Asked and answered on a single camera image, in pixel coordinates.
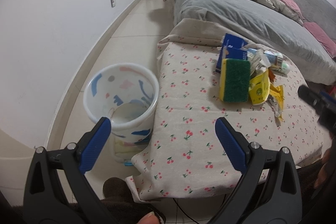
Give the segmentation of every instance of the hand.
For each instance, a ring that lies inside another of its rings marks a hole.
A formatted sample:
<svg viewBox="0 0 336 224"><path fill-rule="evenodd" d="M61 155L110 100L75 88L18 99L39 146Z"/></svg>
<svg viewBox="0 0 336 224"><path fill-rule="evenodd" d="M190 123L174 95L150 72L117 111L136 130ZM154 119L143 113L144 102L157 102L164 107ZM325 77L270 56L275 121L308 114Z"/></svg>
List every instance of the hand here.
<svg viewBox="0 0 336 224"><path fill-rule="evenodd" d="M141 218L138 224L160 224L159 219L155 216L154 212L150 212Z"/></svg>
<svg viewBox="0 0 336 224"><path fill-rule="evenodd" d="M328 178L328 174L327 174L327 172L326 172L326 164L327 164L328 160L330 159L331 150L332 150L332 149L336 149L336 147L333 147L333 146L334 146L334 145L332 145L330 148L328 148L328 149L325 151L325 153L324 153L324 155L323 155L323 157L322 157L322 164L323 164L323 166L322 166L322 168L321 168L319 174L317 175L317 180L315 181L314 189L316 189L316 188L318 188L320 185L322 185L322 184L326 181L326 179Z"/></svg>

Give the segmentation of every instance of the blue gripper pad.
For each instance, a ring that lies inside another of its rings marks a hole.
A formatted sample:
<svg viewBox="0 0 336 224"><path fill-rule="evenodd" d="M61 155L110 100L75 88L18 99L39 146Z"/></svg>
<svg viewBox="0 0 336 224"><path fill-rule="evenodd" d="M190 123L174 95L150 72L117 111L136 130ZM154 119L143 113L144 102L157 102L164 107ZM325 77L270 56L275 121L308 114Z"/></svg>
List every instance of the blue gripper pad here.
<svg viewBox="0 0 336 224"><path fill-rule="evenodd" d="M233 167L244 173L247 157L249 159L248 141L241 133L236 132L224 117L216 120L215 131Z"/></svg>
<svg viewBox="0 0 336 224"><path fill-rule="evenodd" d="M93 168L101 150L103 149L103 146L105 145L111 133L111 121L107 118L104 118L98 128L96 128L96 126L91 132L85 133L93 134L93 136L90 140L88 140L87 145L81 151L78 168L82 175Z"/></svg>

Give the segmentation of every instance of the finger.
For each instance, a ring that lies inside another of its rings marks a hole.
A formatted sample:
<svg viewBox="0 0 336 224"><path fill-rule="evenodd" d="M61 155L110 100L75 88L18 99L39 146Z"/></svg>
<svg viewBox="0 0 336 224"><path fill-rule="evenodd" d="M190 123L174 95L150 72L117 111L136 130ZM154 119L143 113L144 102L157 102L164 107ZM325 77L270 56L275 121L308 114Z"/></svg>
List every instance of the finger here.
<svg viewBox="0 0 336 224"><path fill-rule="evenodd" d="M330 154L330 148L328 148L323 154L322 164L325 164L330 159Z"/></svg>
<svg viewBox="0 0 336 224"><path fill-rule="evenodd" d="M320 185L322 185L326 181L327 177L328 177L328 175L327 175L327 172L326 172L326 165L323 165L319 174L317 175L317 180L315 181L314 189L316 189Z"/></svg>
<svg viewBox="0 0 336 224"><path fill-rule="evenodd" d="M141 218L137 224L160 224L160 221L155 216L154 212L150 212Z"/></svg>

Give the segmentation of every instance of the metal screw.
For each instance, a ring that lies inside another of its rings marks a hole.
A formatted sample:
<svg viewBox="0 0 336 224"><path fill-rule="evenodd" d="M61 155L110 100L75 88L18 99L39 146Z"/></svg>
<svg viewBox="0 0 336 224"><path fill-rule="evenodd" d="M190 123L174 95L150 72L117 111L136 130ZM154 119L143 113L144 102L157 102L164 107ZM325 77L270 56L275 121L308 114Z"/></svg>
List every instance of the metal screw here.
<svg viewBox="0 0 336 224"><path fill-rule="evenodd" d="M69 143L68 145L67 145L67 148L69 149L69 150L74 150L75 148L76 148L76 143Z"/></svg>
<svg viewBox="0 0 336 224"><path fill-rule="evenodd" d="M38 154L41 154L44 150L44 147L43 146L40 146L38 148L36 148L35 152L38 153Z"/></svg>
<svg viewBox="0 0 336 224"><path fill-rule="evenodd" d="M289 154L289 148L288 147L283 147L282 152L285 154Z"/></svg>
<svg viewBox="0 0 336 224"><path fill-rule="evenodd" d="M252 147L253 149L258 149L258 148L260 147L260 144L257 143L257 142L251 142L251 147Z"/></svg>

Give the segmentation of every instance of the gray bed sheet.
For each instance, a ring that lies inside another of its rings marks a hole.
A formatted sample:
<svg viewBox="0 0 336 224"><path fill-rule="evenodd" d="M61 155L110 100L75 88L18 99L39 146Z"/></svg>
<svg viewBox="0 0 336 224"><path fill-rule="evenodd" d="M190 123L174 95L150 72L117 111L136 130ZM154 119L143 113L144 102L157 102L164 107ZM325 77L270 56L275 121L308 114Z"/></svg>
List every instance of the gray bed sheet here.
<svg viewBox="0 0 336 224"><path fill-rule="evenodd" d="M282 52L308 81L336 82L336 63L308 30L252 0L175 0L174 24L184 18L217 22Z"/></svg>

